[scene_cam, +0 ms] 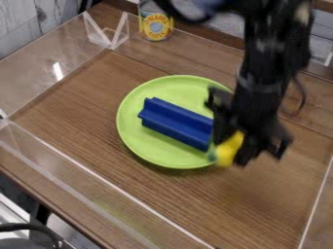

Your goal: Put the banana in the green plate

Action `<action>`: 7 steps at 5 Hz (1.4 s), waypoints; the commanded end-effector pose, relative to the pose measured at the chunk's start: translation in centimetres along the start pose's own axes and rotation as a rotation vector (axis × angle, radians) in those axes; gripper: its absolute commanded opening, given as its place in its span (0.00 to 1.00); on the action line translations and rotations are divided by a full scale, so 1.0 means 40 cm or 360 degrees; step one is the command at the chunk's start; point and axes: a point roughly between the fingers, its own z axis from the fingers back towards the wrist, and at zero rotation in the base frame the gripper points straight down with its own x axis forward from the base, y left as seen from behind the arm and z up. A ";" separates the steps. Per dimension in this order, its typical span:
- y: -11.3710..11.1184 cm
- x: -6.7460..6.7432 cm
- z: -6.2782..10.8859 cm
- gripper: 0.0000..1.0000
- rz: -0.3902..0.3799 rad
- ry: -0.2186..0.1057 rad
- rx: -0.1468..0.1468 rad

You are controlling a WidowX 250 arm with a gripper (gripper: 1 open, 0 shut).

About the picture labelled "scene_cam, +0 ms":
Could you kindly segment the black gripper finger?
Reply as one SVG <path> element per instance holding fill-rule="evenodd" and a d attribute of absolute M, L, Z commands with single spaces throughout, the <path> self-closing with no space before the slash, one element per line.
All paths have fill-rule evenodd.
<path fill-rule="evenodd" d="M 216 145 L 225 142 L 236 132 L 236 116 L 226 108 L 213 107 L 214 131 L 213 141 Z"/>
<path fill-rule="evenodd" d="M 250 160 L 256 159 L 261 152 L 267 150 L 268 138 L 250 134 L 245 137 L 241 148 L 237 151 L 234 162 L 240 166 L 246 166 Z"/>

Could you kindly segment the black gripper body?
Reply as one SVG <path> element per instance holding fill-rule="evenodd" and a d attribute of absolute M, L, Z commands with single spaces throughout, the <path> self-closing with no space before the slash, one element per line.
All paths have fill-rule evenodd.
<path fill-rule="evenodd" d="M 281 85 L 260 85 L 240 77 L 234 92 L 218 87 L 209 87 L 206 106 L 226 108 L 236 116 L 236 132 L 245 137 L 250 134 L 268 138 L 268 152 L 276 159 L 281 159 L 293 137 L 284 124 L 279 121 L 277 111 L 281 105 Z"/>

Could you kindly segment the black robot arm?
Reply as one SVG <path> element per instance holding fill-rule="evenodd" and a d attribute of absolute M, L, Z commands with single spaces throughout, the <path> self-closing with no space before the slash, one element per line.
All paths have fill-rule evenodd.
<path fill-rule="evenodd" d="M 214 112 L 214 163 L 245 166 L 261 153 L 281 159 L 293 136 L 279 114 L 300 113 L 284 106 L 291 84 L 309 65 L 312 0 L 193 0 L 202 15 L 190 18 L 172 0 L 154 0 L 176 19 L 198 24 L 233 12 L 245 20 L 245 55 L 232 93 L 209 88 Z"/>

